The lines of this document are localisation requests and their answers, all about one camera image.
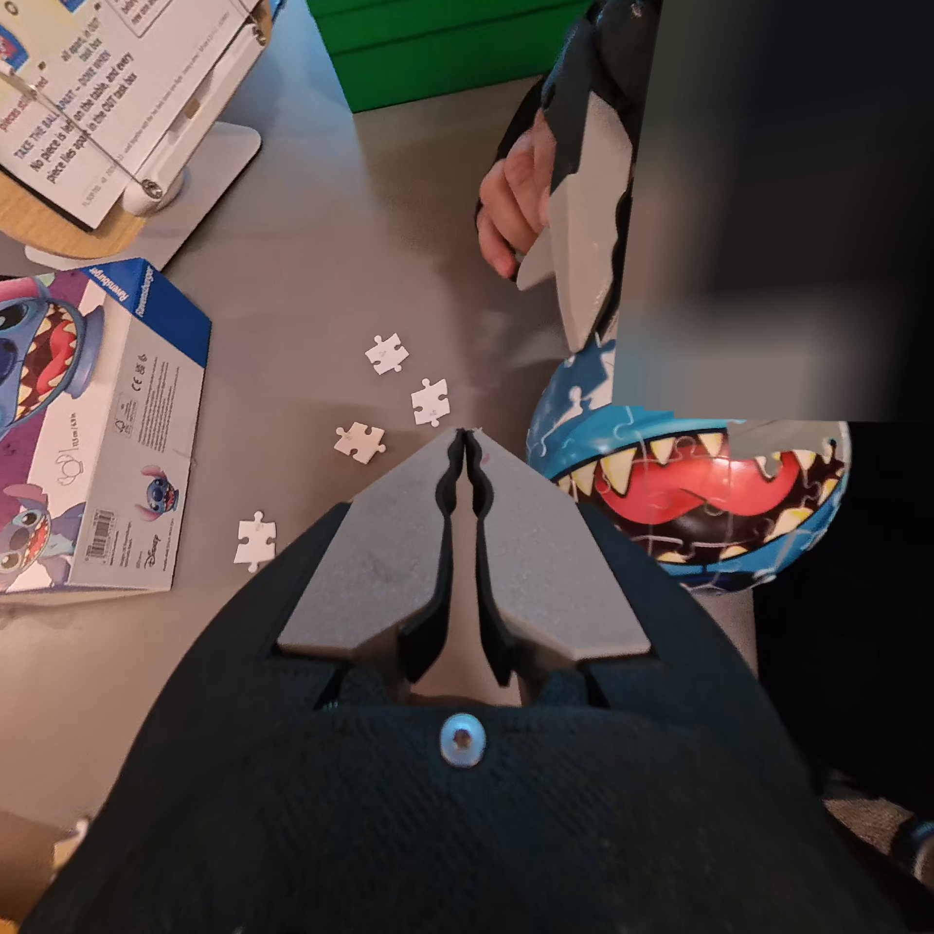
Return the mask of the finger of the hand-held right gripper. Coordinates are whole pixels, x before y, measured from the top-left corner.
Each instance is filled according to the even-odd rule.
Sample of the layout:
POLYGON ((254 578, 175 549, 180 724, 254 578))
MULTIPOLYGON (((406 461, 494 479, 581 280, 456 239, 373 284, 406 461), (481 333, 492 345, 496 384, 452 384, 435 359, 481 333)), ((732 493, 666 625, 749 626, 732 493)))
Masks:
POLYGON ((577 168, 555 160, 548 201, 557 299, 571 352, 590 340, 613 284, 617 208, 633 162, 629 135, 609 103, 589 97, 583 116, 580 142, 571 147, 577 168))
POLYGON ((556 278, 551 226, 545 225, 534 244, 520 261, 516 284, 519 290, 529 290, 556 278))

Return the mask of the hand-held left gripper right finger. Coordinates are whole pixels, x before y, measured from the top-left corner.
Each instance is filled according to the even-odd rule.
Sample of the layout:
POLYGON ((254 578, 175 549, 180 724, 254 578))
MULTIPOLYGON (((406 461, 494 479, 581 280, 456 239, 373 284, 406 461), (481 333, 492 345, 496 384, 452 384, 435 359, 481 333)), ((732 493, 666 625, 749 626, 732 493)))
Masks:
POLYGON ((651 644, 577 503, 482 431, 467 432, 481 642, 501 686, 641 657, 651 644))

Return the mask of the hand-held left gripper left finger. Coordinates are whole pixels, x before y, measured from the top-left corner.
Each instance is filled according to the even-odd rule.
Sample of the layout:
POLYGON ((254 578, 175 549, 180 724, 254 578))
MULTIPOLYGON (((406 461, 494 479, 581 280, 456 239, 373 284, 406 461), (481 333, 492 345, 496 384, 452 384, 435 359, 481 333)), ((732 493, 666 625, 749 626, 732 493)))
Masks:
POLYGON ((443 432, 357 495, 278 636, 281 650, 416 683, 449 630, 465 447, 443 432))

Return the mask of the white puzzle piece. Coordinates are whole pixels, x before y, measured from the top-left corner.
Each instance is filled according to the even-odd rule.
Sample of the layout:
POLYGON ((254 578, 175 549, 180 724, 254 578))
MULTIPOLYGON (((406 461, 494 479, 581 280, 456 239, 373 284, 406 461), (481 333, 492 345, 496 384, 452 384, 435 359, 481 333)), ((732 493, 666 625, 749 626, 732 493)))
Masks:
POLYGON ((450 413, 449 387, 444 378, 432 382, 421 380, 421 388, 411 394, 414 424, 439 426, 440 420, 450 413))
POLYGON ((410 354, 399 334, 392 333, 389 338, 385 339, 376 335, 374 342, 374 345, 365 351, 365 356, 375 373, 382 376, 390 372, 401 372, 403 362, 410 354))
POLYGON ((274 560, 276 556, 276 525, 257 510, 248 520, 240 520, 233 563, 243 565, 251 575, 274 560))
POLYGON ((338 427, 335 433, 337 441, 333 449, 362 464, 387 450, 382 441, 384 430, 376 426, 354 422, 349 429, 338 427))

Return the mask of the blue puzzle ball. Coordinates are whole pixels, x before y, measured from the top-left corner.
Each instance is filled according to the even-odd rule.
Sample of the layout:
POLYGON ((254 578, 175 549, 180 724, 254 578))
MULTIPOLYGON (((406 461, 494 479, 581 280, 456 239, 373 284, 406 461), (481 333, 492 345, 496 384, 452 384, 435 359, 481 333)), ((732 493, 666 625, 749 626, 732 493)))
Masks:
POLYGON ((816 546, 847 487, 846 422, 804 448, 736 458, 740 421, 613 404, 614 356, 614 340, 594 340, 556 368, 527 434, 533 470, 689 590, 750 590, 816 546))

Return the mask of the cartoon puzzle box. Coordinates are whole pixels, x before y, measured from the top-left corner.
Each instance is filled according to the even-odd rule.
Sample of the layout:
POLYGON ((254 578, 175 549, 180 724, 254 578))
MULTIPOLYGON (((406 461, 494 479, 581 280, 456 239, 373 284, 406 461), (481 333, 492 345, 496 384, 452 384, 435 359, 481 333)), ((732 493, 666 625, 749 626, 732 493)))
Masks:
POLYGON ((1 596, 170 590, 211 322, 142 259, 1 283, 1 596))

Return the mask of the person's right hand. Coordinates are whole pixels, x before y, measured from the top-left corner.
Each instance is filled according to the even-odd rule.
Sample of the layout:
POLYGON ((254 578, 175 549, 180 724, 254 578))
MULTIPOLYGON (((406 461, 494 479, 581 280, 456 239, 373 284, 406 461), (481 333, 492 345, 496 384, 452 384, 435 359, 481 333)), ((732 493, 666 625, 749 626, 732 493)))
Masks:
POLYGON ((512 278, 520 256, 528 254, 547 225, 556 141, 542 110, 496 161, 479 188, 475 227, 485 262, 502 278, 512 278))

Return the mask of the green plastic bin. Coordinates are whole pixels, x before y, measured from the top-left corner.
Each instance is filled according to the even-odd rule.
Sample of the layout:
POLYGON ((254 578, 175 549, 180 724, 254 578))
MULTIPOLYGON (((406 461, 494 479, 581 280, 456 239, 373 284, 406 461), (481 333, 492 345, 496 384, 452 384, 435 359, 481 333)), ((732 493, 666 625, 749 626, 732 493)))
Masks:
POLYGON ((546 74, 585 1, 308 1, 354 113, 546 74))

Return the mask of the person's dark clothing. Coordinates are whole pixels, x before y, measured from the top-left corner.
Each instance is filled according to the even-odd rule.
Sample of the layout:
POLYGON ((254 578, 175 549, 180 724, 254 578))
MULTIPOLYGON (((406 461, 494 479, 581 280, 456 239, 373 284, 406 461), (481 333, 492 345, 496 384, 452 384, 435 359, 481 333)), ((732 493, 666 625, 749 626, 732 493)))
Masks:
POLYGON ((932 425, 850 435, 824 538, 754 591, 760 681, 804 752, 931 819, 932 425))

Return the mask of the instruction sheet on stand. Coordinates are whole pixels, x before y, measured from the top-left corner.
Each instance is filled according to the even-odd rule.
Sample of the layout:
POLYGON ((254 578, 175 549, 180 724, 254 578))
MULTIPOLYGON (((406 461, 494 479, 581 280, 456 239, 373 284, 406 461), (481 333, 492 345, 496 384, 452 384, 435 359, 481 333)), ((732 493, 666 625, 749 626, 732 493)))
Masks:
MULTIPOLYGON (((272 36, 274 6, 268 2, 270 32, 252 67, 272 36)), ((83 233, 2 175, 2 234, 23 245, 31 262, 57 270, 134 258, 162 270, 260 151, 256 130, 221 120, 251 69, 196 147, 179 137, 176 150, 188 160, 155 211, 134 216, 117 205, 99 229, 83 233)))

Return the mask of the printed instruction sheet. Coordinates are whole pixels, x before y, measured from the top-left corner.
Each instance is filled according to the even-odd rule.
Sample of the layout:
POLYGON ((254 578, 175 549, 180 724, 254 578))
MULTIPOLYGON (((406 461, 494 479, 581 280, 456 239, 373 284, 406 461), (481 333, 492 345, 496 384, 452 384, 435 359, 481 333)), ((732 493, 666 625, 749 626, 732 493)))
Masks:
POLYGON ((83 233, 155 211, 269 37, 268 2, 2 2, 2 175, 83 233))

